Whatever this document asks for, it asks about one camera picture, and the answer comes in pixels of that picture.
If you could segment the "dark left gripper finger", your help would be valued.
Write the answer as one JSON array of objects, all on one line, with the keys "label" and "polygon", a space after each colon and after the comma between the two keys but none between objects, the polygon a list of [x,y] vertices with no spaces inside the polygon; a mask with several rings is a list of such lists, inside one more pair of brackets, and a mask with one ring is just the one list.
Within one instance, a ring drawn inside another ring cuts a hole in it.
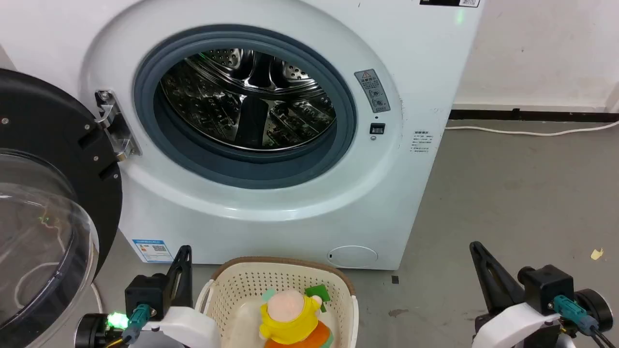
[{"label": "dark left gripper finger", "polygon": [[192,247],[179,248],[167,273],[164,299],[169,306],[193,307]]}]

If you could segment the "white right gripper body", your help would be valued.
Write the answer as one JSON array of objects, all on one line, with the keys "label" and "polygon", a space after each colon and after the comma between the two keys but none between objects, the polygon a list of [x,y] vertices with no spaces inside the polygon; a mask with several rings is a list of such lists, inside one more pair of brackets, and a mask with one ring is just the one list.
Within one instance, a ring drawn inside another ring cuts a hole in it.
[{"label": "white right gripper body", "polygon": [[550,315],[543,315],[526,303],[507,308],[478,330],[472,341],[474,348],[523,348],[524,339],[547,324],[557,326],[560,315],[554,303],[547,304]]}]

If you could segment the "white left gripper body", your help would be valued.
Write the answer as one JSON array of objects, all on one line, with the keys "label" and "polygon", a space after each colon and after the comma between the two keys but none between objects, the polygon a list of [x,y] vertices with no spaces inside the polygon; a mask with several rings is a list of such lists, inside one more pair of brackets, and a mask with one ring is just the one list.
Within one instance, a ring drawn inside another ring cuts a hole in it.
[{"label": "white left gripper body", "polygon": [[170,307],[161,321],[149,321],[140,348],[221,348],[216,322],[190,307]]}]

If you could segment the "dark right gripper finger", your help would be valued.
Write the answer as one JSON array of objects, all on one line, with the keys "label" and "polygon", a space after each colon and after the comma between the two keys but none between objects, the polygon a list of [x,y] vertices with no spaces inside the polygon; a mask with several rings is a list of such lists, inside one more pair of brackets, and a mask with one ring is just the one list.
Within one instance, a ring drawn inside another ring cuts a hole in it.
[{"label": "dark right gripper finger", "polygon": [[524,302],[524,289],[479,241],[470,252],[489,315]]}]

